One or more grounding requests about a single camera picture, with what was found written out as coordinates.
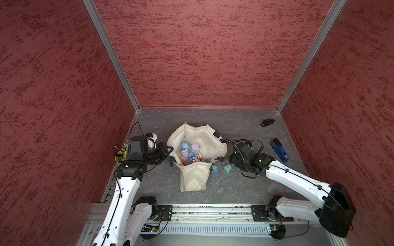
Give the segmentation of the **pink hourglass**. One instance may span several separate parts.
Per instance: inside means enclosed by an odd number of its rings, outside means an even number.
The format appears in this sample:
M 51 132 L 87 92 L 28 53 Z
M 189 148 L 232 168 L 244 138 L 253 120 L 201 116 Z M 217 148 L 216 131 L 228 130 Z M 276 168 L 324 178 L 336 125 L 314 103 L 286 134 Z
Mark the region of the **pink hourglass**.
M 186 165 L 187 158 L 181 156 L 181 157 L 180 157 L 180 161 L 181 161 L 182 165 L 185 166 L 185 165 Z

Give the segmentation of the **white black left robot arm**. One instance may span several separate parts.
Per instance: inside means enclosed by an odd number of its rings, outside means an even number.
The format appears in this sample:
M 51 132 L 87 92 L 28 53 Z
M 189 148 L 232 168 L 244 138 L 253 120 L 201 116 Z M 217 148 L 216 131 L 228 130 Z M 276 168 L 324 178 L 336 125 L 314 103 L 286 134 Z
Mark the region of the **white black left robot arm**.
M 163 142 L 154 144 L 152 149 L 125 148 L 124 159 L 114 172 L 114 198 L 93 246 L 133 246 L 146 222 L 159 216 L 155 197 L 140 197 L 135 204 L 133 200 L 148 166 L 161 164 L 172 151 L 173 147 Z

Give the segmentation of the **purple hourglass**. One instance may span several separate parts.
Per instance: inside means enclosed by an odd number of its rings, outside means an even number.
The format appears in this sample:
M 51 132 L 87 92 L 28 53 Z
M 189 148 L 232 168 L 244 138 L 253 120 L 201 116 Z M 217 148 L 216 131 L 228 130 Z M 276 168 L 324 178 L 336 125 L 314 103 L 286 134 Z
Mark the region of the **purple hourglass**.
M 182 154 L 182 156 L 183 156 L 184 158 L 189 158 L 189 154 L 190 154 L 189 149 L 184 149 L 184 150 L 182 150 L 182 151 L 181 151 L 181 154 Z
M 200 146 L 198 144 L 193 144 L 191 146 L 192 153 L 198 154 L 200 152 Z

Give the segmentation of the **cream canvas tote bag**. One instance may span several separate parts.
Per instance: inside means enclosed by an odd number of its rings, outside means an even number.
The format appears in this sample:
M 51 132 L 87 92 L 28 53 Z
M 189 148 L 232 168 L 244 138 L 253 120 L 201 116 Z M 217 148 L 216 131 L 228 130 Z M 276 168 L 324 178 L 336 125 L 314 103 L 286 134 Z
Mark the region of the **cream canvas tote bag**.
M 194 127 L 184 123 L 178 127 L 169 137 L 167 145 L 174 148 L 170 153 L 170 163 L 176 165 L 180 171 L 180 191 L 203 191 L 206 190 L 206 183 L 210 175 L 210 167 L 218 157 L 224 157 L 227 154 L 227 145 L 220 142 L 221 134 L 209 125 Z M 180 157 L 182 156 L 182 142 L 189 144 L 189 158 L 186 165 L 182 165 Z M 191 146 L 198 144 L 203 160 L 209 159 L 210 163 L 202 161 L 196 162 L 194 157 L 198 154 L 192 153 Z

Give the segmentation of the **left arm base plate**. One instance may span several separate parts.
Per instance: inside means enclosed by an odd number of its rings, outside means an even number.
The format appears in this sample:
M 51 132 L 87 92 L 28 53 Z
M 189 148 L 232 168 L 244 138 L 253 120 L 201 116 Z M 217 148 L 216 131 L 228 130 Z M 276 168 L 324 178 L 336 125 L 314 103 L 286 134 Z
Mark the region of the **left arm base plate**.
M 172 219 L 173 205 L 154 205 L 151 206 L 152 214 L 148 218 L 148 222 L 167 222 Z

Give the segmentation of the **purple hourglass back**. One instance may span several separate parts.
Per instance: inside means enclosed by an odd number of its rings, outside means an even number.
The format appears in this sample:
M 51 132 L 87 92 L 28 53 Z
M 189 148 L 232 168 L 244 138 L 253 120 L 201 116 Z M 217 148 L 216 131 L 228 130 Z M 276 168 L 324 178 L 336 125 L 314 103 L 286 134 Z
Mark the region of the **purple hourglass back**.
M 181 151 L 181 154 L 182 154 L 182 156 L 183 156 L 184 158 L 189 158 L 189 154 L 190 154 L 189 149 L 184 149 L 184 150 L 182 150 L 182 151 Z

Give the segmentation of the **purple hourglass front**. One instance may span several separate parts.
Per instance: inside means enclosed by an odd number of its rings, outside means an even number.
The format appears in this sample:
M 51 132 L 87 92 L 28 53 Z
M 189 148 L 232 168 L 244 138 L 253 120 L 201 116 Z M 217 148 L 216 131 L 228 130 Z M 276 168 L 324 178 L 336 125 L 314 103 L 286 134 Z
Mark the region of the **purple hourglass front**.
M 192 153 L 198 154 L 200 152 L 200 146 L 198 144 L 193 144 L 191 146 Z

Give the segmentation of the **pink hourglass hidden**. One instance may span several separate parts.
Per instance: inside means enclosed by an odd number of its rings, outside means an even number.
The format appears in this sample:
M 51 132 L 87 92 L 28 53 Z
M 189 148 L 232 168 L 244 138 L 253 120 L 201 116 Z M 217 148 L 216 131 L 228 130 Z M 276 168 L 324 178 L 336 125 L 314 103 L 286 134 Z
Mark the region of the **pink hourglass hidden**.
M 203 160 L 203 157 L 202 157 L 201 154 L 198 154 L 198 155 L 196 155 L 196 156 L 194 157 L 194 160 L 195 160 L 196 162 L 202 161 L 202 160 Z

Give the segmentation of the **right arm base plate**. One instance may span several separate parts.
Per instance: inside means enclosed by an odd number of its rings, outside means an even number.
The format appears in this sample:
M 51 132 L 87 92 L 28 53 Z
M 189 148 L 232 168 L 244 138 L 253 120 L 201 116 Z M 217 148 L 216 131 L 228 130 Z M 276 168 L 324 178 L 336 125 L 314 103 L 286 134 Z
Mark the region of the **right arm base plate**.
M 270 206 L 251 206 L 251 214 L 255 222 L 293 222 L 293 217 L 284 217 L 278 210 Z

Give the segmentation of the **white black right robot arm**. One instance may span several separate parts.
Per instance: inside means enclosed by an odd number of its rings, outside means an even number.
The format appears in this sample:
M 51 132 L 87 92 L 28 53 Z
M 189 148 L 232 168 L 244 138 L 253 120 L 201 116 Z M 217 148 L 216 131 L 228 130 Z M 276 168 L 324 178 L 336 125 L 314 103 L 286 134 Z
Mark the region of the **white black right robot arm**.
M 319 223 L 329 233 L 345 238 L 353 229 L 356 214 L 355 205 L 342 184 L 333 185 L 312 179 L 284 165 L 274 157 L 262 152 L 254 152 L 248 139 L 221 139 L 221 143 L 232 145 L 230 163 L 237 167 L 244 177 L 256 179 L 258 176 L 281 183 L 299 193 L 305 200 L 292 200 L 275 195 L 267 205 L 252 208 L 255 220 L 277 222 L 272 237 L 285 237 L 285 220 L 304 219 Z

